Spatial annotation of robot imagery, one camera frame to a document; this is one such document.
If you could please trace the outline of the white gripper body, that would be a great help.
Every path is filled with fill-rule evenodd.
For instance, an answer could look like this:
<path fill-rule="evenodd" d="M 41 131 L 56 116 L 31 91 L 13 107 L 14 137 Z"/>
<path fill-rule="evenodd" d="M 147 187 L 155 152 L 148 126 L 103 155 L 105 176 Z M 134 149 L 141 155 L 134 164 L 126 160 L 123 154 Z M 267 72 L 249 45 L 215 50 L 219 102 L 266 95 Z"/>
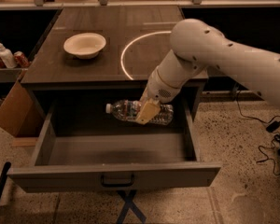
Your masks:
<path fill-rule="evenodd" d="M 162 80 L 159 75 L 158 69 L 155 69 L 147 81 L 147 98 L 159 100 L 161 103 L 166 104 L 174 100 L 180 93 L 181 88 L 172 87 Z"/>

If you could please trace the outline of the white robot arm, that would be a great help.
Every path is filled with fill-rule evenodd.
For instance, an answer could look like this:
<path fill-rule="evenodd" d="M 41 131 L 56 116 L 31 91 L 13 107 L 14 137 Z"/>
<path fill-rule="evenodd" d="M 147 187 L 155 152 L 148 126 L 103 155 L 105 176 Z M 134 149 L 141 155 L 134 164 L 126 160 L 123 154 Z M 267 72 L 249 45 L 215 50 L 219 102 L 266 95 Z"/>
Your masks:
<path fill-rule="evenodd" d="M 146 124 L 181 88 L 212 66 L 280 109 L 280 54 L 227 39 L 203 21 L 178 22 L 170 34 L 170 51 L 150 75 L 136 121 Z"/>

